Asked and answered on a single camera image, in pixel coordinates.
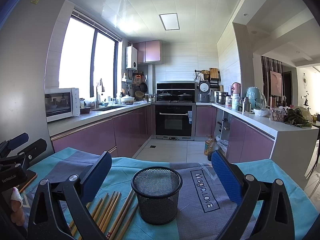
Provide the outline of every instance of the ceiling light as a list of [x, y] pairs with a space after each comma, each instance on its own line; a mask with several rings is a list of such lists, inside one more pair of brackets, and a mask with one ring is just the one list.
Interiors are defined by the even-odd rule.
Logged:
[[180, 29], [177, 13], [159, 14], [159, 17], [166, 31]]

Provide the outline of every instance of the white microwave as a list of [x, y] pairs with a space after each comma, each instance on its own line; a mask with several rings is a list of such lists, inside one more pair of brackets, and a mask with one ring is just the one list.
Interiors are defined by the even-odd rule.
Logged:
[[44, 98], [47, 122], [80, 114], [78, 88], [45, 89]]

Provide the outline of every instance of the mesh cup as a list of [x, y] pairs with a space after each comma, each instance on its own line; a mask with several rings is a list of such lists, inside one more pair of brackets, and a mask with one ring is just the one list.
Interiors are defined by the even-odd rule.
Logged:
[[152, 225], [172, 221], [178, 212], [182, 177], [170, 168], [155, 166], [138, 171], [131, 180], [141, 218]]

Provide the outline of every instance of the chopstick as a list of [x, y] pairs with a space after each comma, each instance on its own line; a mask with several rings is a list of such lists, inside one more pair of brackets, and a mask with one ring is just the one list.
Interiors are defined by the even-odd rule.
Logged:
[[93, 209], [93, 211], [92, 211], [92, 213], [91, 213], [91, 217], [94, 217], [94, 216], [95, 216], [95, 214], [97, 213], [97, 210], [98, 210], [99, 207], [100, 207], [101, 202], [102, 202], [102, 198], [99, 199], [98, 204], [94, 207], [94, 209]]
[[94, 217], [93, 217], [93, 220], [94, 220], [95, 222], [97, 222], [98, 216], [99, 216], [99, 214], [100, 214], [100, 212], [101, 212], [101, 209], [102, 209], [102, 207], [103, 207], [103, 204], [105, 203], [108, 195], [109, 195], [109, 193], [107, 193], [107, 194], [105, 195], [105, 197], [103, 198], [103, 200], [102, 200], [102, 202], [101, 202], [101, 204], [100, 204], [100, 206], [99, 206], [96, 214], [95, 214]]
[[107, 212], [107, 210], [108, 210], [108, 208], [109, 208], [109, 206], [110, 206], [110, 204], [111, 204], [111, 202], [112, 202], [112, 200], [113, 200], [113, 198], [114, 198], [114, 196], [115, 196], [115, 193], [116, 193], [115, 191], [112, 193], [111, 197], [109, 198], [109, 201], [108, 201], [107, 205], [106, 205], [105, 208], [103, 209], [103, 211], [102, 211], [102, 213], [101, 213], [101, 216], [99, 217], [99, 220], [98, 220], [98, 222], [97, 222], [97, 226], [98, 226], [98, 227], [100, 226], [101, 221], [103, 220], [104, 215], [106, 214], [106, 212]]
[[[87, 205], [85, 205], [87, 209], [89, 209], [91, 203], [92, 203], [92, 202], [89, 202]], [[69, 225], [69, 228], [72, 227], [71, 224], [74, 225], [75, 222], [72, 220], [71, 223], [70, 223], [70, 225]], [[74, 226], [74, 228], [71, 230], [71, 235], [72, 235], [72, 236], [75, 236], [76, 232], [77, 232], [77, 226]]]
[[125, 206], [124, 210], [122, 211], [122, 209], [121, 209], [122, 212], [120, 211], [120, 213], [119, 213], [119, 215], [118, 215], [118, 217], [119, 217], [119, 216], [120, 216], [120, 217], [119, 217], [119, 218], [118, 218], [118, 217], [116, 218], [116, 220], [115, 220], [115, 222], [113, 223], [110, 231], [109, 231], [108, 234], [107, 234], [107, 239], [109, 239], [109, 240], [112, 240], [112, 239], [116, 236], [116, 233], [117, 233], [119, 227], [121, 226], [121, 223], [122, 223], [123, 219], [124, 219], [125, 216], [127, 215], [128, 210], [129, 210], [129, 208], [130, 208], [130, 206], [131, 206], [132, 201], [133, 201], [134, 198], [135, 198], [135, 193], [133, 192], [133, 194], [131, 195], [131, 192], [129, 193], [129, 196], [128, 196], [128, 198], [127, 198], [128, 201], [126, 201], [126, 202], [124, 203], [124, 205], [123, 205], [123, 207]]
[[111, 219], [111, 216], [112, 216], [113, 212], [115, 211], [115, 208], [117, 206], [117, 203], [119, 201], [120, 196], [121, 196], [121, 192], [118, 194], [118, 196], [117, 196], [117, 198], [116, 198], [116, 200], [115, 200], [115, 202], [114, 202], [114, 204], [113, 204], [113, 206], [112, 206], [112, 208], [110, 210], [110, 213], [109, 213], [108, 217], [106, 218], [106, 221], [104, 222], [104, 225], [103, 225], [103, 227], [101, 229], [102, 233], [104, 233], [106, 231], [106, 229], [107, 229], [107, 226], [108, 226], [108, 224], [110, 222], [110, 219]]
[[134, 209], [133, 209], [130, 217], [128, 218], [128, 220], [126, 221], [126, 223], [124, 224], [124, 226], [122, 227], [122, 229], [121, 229], [118, 237], [116, 238], [116, 240], [121, 240], [122, 237], [124, 236], [124, 233], [126, 232], [128, 226], [130, 225], [131, 220], [133, 219], [133, 217], [134, 217], [134, 215], [135, 215], [135, 212], [136, 212], [138, 206], [139, 206], [139, 205], [138, 205], [138, 203], [137, 203], [137, 204], [135, 205], [135, 207], [134, 207]]
[[111, 203], [110, 203], [110, 206], [108, 207], [106, 213], [104, 214], [104, 217], [103, 217], [103, 219], [102, 219], [102, 221], [101, 221], [101, 223], [99, 225], [99, 228], [100, 228], [101, 231], [102, 231], [102, 227], [104, 226], [104, 223], [106, 222], [106, 219], [107, 219], [107, 217], [108, 217], [108, 215], [110, 213], [110, 210], [113, 207], [113, 204], [116, 201], [116, 198], [118, 197], [118, 195], [119, 195], [119, 192], [117, 191], [115, 196], [113, 197]]

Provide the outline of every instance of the silver screw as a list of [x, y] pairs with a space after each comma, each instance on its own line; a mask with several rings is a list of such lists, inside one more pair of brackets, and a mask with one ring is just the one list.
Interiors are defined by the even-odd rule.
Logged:
[[246, 175], [245, 178], [248, 181], [254, 181], [254, 176], [252, 176], [251, 174]]
[[78, 176], [77, 176], [77, 175], [71, 175], [71, 176], [69, 177], [69, 180], [70, 180], [70, 181], [75, 181], [76, 179], [78, 179]]
[[45, 184], [47, 184], [47, 180], [46, 179], [42, 179], [41, 181], [40, 181], [40, 185], [45, 185]]
[[281, 186], [283, 184], [283, 181], [281, 179], [276, 179], [276, 184], [278, 184], [279, 186]]

